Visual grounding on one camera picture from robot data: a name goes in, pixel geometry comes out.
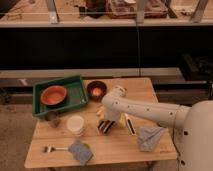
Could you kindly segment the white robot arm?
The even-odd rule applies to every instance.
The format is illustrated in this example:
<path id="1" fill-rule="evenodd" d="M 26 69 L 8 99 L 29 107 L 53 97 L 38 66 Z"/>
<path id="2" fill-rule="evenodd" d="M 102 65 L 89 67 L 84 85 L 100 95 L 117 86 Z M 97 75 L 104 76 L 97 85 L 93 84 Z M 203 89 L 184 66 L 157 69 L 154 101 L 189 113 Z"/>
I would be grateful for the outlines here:
<path id="1" fill-rule="evenodd" d="M 122 113 L 182 130 L 179 171 L 213 171 L 213 100 L 192 107 L 131 100 L 126 90 L 114 86 L 102 99 L 105 118 L 120 119 Z"/>

